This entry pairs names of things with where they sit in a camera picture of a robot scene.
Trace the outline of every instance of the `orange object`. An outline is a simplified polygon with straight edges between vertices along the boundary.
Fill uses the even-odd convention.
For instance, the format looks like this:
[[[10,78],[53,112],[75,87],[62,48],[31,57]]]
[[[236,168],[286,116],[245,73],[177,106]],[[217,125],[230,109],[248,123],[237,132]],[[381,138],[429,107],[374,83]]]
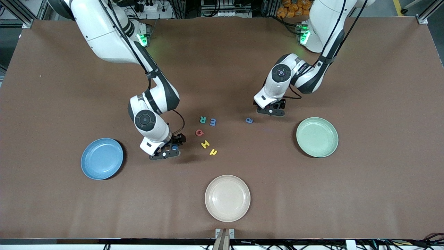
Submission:
[[[276,16],[280,18],[284,18],[287,15],[287,8],[280,7],[277,9]]]
[[[290,6],[288,7],[288,11],[291,12],[296,12],[299,9],[299,7],[297,6],[297,4],[290,4]]]
[[[301,3],[303,9],[310,9],[311,1],[310,0],[300,0],[298,3]]]
[[[291,4],[291,0],[282,0],[282,5],[286,8],[288,6],[290,6]]]

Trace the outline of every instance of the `green indicator light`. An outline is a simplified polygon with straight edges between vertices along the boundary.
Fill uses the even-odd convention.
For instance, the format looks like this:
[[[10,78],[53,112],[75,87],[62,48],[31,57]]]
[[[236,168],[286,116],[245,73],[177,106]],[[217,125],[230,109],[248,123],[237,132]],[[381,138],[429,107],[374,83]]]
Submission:
[[[310,31],[307,30],[302,36],[301,36],[301,44],[306,44],[308,37],[310,36]]]
[[[147,38],[145,37],[145,35],[139,35],[139,34],[137,34],[137,38],[138,38],[138,40],[139,40],[139,43],[140,43],[143,47],[145,47],[145,46],[148,45],[148,43],[147,43]]]

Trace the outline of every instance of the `beige plate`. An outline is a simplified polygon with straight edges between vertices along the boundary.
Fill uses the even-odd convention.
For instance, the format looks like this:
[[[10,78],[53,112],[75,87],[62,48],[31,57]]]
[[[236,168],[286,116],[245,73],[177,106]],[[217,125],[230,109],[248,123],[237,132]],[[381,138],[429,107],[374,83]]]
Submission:
[[[206,188],[205,205],[211,216],[217,220],[234,222],[247,213],[250,207],[250,190],[240,178],[222,175]]]

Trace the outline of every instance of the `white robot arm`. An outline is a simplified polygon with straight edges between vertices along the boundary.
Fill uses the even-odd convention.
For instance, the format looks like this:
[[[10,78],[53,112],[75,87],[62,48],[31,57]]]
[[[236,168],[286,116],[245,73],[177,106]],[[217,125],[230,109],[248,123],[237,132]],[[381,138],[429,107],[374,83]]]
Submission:
[[[258,112],[283,116],[285,100],[282,100],[289,85],[301,93],[313,93],[321,85],[325,72],[335,60],[344,41],[344,21],[353,6],[362,7],[374,0],[315,0],[310,18],[302,23],[305,33],[302,45],[308,50],[321,53],[310,65],[295,54],[282,56],[271,69],[262,89],[254,96]]]
[[[175,109],[179,94],[165,78],[150,54],[139,43],[135,27],[145,24],[129,20],[124,11],[109,0],[52,0],[51,6],[70,10],[88,45],[101,59],[113,63],[134,63],[144,68],[151,82],[156,83],[140,95],[130,99],[128,113],[137,130],[144,136],[140,148],[150,159],[178,156],[179,150],[167,152],[164,145],[172,141],[181,145],[182,134],[173,136],[160,114]]]

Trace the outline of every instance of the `brown table surface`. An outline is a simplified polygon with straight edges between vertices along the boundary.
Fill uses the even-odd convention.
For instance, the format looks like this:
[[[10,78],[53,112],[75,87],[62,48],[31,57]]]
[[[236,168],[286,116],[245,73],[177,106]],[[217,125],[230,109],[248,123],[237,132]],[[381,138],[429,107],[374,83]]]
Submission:
[[[277,21],[160,20],[148,50],[179,91],[186,119],[182,155],[165,161],[148,160],[127,113],[130,97],[147,87],[139,66],[97,58],[74,22],[35,21],[23,31],[0,89],[0,237],[206,238],[221,227],[238,238],[443,231],[444,70],[426,25],[360,19],[319,90],[288,100],[284,118],[256,114],[253,95],[281,55],[309,63],[317,55]],[[200,116],[217,125],[200,124]],[[173,112],[163,117],[180,127]],[[308,117],[336,127],[333,155],[315,159],[296,146],[296,127]],[[112,179],[94,181],[80,156],[101,137],[120,141],[126,160]],[[251,191],[250,209],[233,223],[214,219],[204,203],[206,187],[223,174]]]

